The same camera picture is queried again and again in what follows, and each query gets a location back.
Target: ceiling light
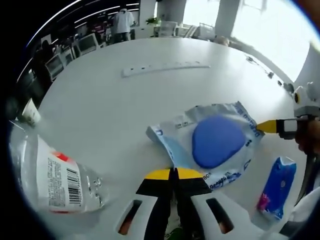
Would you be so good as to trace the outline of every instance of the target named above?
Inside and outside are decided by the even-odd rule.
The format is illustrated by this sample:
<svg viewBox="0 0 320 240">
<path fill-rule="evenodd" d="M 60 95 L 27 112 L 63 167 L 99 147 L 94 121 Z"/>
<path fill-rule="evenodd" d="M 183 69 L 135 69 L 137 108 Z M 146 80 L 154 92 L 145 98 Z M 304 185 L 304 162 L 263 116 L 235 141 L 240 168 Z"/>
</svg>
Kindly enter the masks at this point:
<svg viewBox="0 0 320 240">
<path fill-rule="evenodd" d="M 20 73 L 20 75 L 18 76 L 18 79 L 16 80 L 16 82 L 19 81 L 19 79 L 21 78 L 22 74 L 24 73 L 24 71 L 26 70 L 26 68 L 28 67 L 29 63 L 31 62 L 31 60 L 33 59 L 33 57 L 27 62 L 27 64 L 24 66 L 22 72 Z"/>
<path fill-rule="evenodd" d="M 75 26 L 74 28 L 77 29 L 78 27 L 81 27 L 82 25 L 85 25 L 87 23 L 87 21 L 85 21 L 84 23 L 81 23 L 80 25 L 78 26 Z"/>
<path fill-rule="evenodd" d="M 103 9 L 103 10 L 100 10 L 100 11 L 97 11 L 97 12 L 94 12 L 94 13 L 92 13 L 92 14 L 88 15 L 88 16 L 85 16 L 85 17 L 83 17 L 83 18 L 81 18 L 81 19 L 79 19 L 79 20 L 75 21 L 74 23 L 76 24 L 76 23 L 78 23 L 78 22 L 82 21 L 83 19 L 89 18 L 89 17 L 91 17 L 91 16 L 93 16 L 93 15 L 96 15 L 96 14 L 102 13 L 102 12 L 104 12 L 104 11 L 108 11 L 108 10 L 111 10 L 111 9 L 116 9 L 116 8 L 120 8 L 120 6 L 113 6 L 113 7 L 109 7 L 109 8 L 106 8 L 106 9 Z"/>
<path fill-rule="evenodd" d="M 89 3 L 87 3 L 85 6 L 88 6 L 88 5 L 90 5 L 90 4 L 94 4 L 95 2 L 99 2 L 100 0 L 95 0 L 95 1 L 92 1 L 92 2 L 89 2 Z"/>
<path fill-rule="evenodd" d="M 56 40 L 54 40 L 51 44 L 54 44 L 56 41 L 58 41 L 59 40 L 59 38 L 57 38 Z"/>
<path fill-rule="evenodd" d="M 30 41 L 27 43 L 26 47 L 31 43 L 31 41 L 35 38 L 35 36 L 52 20 L 54 19 L 56 16 L 58 16 L 60 13 L 62 13 L 64 10 L 70 8 L 71 6 L 75 5 L 76 3 L 80 2 L 81 0 L 76 0 L 73 3 L 70 3 L 68 6 L 62 8 L 60 11 L 58 11 L 55 15 L 53 15 L 52 17 L 49 18 L 48 21 L 46 21 L 40 28 L 38 31 L 36 31 L 36 33 L 33 35 L 33 37 L 30 39 Z"/>
<path fill-rule="evenodd" d="M 115 12 L 108 13 L 108 15 L 117 14 L 117 13 L 118 11 L 115 11 Z"/>
</svg>

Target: desk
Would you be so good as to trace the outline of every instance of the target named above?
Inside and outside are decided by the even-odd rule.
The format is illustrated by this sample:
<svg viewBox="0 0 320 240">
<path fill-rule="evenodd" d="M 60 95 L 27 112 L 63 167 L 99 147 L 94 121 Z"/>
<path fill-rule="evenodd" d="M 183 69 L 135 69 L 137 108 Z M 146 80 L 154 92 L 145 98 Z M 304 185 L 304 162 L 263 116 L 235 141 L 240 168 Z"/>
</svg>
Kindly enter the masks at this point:
<svg viewBox="0 0 320 240">
<path fill-rule="evenodd" d="M 134 30 L 135 39 L 147 39 L 155 35 L 155 28 L 154 25 L 133 26 L 131 30 Z"/>
<path fill-rule="evenodd" d="M 121 78 L 124 68 L 170 62 L 200 61 L 204 69 L 179 69 Z M 116 239 L 120 214 L 144 176 L 168 168 L 167 153 L 146 136 L 147 126 L 171 119 L 195 105 L 240 101 L 258 122 L 292 118 L 293 102 L 277 81 L 236 49 L 190 38 L 126 41 L 90 52 L 72 61 L 44 97 L 36 128 L 57 150 L 106 173 L 110 202 L 102 211 L 84 215 L 45 215 L 57 236 Z M 252 216 L 274 160 L 288 156 L 297 172 L 279 231 L 301 189 L 305 155 L 294 140 L 267 134 L 246 172 L 220 191 Z"/>
</svg>

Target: bottle label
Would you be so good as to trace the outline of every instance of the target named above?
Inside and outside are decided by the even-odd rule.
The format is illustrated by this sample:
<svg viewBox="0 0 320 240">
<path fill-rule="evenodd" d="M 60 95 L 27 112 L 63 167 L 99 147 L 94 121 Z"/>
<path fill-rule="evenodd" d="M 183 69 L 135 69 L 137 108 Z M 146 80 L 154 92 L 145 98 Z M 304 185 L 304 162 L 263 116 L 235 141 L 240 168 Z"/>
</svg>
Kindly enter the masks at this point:
<svg viewBox="0 0 320 240">
<path fill-rule="evenodd" d="M 41 209 L 74 213 L 83 209 L 83 192 L 77 163 L 49 147 L 38 136 L 36 184 Z"/>
</svg>

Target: chair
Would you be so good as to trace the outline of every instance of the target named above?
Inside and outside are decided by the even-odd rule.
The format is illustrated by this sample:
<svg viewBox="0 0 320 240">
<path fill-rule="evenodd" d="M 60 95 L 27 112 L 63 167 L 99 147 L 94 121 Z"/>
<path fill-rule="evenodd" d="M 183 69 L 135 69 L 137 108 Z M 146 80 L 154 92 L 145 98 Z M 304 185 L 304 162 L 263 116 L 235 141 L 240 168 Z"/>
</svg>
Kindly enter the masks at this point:
<svg viewBox="0 0 320 240">
<path fill-rule="evenodd" d="M 209 40 L 213 42 L 216 38 L 215 28 L 204 23 L 199 24 L 199 37 L 201 40 Z"/>
<path fill-rule="evenodd" d="M 46 64 L 46 68 L 49 71 L 51 81 L 53 82 L 56 77 L 61 73 L 65 67 L 63 61 L 61 60 L 61 55 L 57 54 L 53 56 Z"/>
<path fill-rule="evenodd" d="M 190 26 L 190 28 L 188 29 L 188 31 L 185 33 L 184 38 L 192 38 L 197 30 L 197 26 Z"/>
<path fill-rule="evenodd" d="M 175 21 L 161 21 L 159 29 L 159 37 L 175 37 L 177 22 Z"/>
</svg>

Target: white wall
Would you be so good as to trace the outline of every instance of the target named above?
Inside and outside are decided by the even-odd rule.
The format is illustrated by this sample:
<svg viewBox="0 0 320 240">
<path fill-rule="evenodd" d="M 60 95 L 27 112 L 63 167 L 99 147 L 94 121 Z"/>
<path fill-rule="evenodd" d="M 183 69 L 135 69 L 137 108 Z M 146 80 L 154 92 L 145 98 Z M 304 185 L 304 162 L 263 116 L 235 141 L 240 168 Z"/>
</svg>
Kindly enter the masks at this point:
<svg viewBox="0 0 320 240">
<path fill-rule="evenodd" d="M 155 6 L 156 0 L 140 0 L 140 26 L 146 26 L 146 20 L 154 17 Z"/>
<path fill-rule="evenodd" d="M 47 35 L 47 36 L 44 36 L 43 38 L 41 38 L 41 43 L 44 42 L 44 40 L 47 40 L 49 44 L 52 43 L 52 39 L 51 39 L 51 34 Z"/>
<path fill-rule="evenodd" d="M 131 11 L 134 21 L 138 24 L 139 23 L 139 11 Z"/>
<path fill-rule="evenodd" d="M 294 82 L 294 87 L 305 86 L 308 82 L 313 82 L 320 96 L 320 52 L 310 45 L 308 55 L 302 70 Z"/>
<path fill-rule="evenodd" d="M 240 42 L 239 40 L 233 37 L 230 37 L 230 39 L 231 39 L 230 46 L 232 48 L 238 49 L 244 53 L 254 56 L 264 65 L 266 65 L 272 72 L 274 72 L 274 74 L 276 74 L 282 81 L 284 81 L 287 84 L 292 84 L 292 81 L 288 77 L 288 75 L 286 75 L 284 71 L 282 71 L 277 65 L 275 65 L 270 59 L 264 56 L 261 52 L 257 51 L 252 46 L 249 46 L 243 42 Z"/>
<path fill-rule="evenodd" d="M 163 21 L 181 24 L 184 19 L 187 0 L 162 0 L 158 2 L 157 17 Z"/>
</svg>

